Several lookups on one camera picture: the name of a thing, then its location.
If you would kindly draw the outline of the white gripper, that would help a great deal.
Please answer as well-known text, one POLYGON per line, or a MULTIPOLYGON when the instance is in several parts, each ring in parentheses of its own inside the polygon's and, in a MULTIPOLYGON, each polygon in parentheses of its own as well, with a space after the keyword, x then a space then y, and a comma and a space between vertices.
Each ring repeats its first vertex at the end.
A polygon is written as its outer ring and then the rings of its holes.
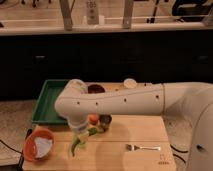
POLYGON ((88 120, 86 118, 83 118, 81 120, 69 118, 68 125, 81 141, 88 140, 89 131, 88 131, 88 120))

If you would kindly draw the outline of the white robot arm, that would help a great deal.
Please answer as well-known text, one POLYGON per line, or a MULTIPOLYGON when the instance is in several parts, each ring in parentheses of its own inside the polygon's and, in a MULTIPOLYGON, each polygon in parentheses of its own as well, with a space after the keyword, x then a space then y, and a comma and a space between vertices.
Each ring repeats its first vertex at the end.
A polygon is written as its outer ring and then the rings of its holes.
POLYGON ((138 85, 118 91, 90 94, 88 84, 70 80, 58 95, 55 110, 71 130, 86 130, 89 114, 180 114, 192 125, 185 171, 213 171, 213 84, 204 82, 138 85))

